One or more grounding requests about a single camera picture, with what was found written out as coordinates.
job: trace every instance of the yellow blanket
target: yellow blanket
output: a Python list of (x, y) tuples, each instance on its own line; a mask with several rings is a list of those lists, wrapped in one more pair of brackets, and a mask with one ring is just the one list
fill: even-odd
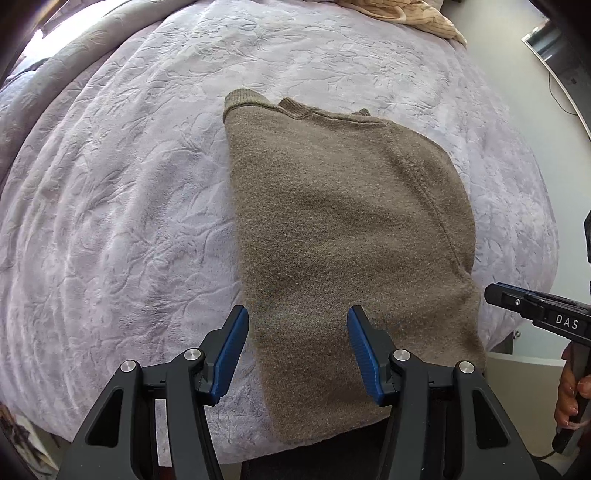
[(339, 0), (337, 3), (385, 22), (412, 25), (466, 45), (466, 39), (453, 23), (422, 0)]

